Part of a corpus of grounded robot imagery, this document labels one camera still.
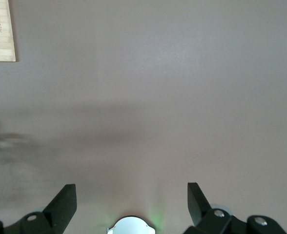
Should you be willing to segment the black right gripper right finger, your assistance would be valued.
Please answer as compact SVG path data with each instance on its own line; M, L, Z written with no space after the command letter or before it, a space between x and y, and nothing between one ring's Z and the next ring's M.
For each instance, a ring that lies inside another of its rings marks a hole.
M187 204L193 225L186 234L284 234L272 218L251 215L246 222L221 208L212 208L198 183L187 184Z

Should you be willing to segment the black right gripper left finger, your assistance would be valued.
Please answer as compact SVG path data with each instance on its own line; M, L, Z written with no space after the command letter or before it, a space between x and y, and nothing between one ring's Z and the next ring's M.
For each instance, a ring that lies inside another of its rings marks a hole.
M41 212L32 212L5 227L0 234L62 234L77 210L76 185L66 184Z

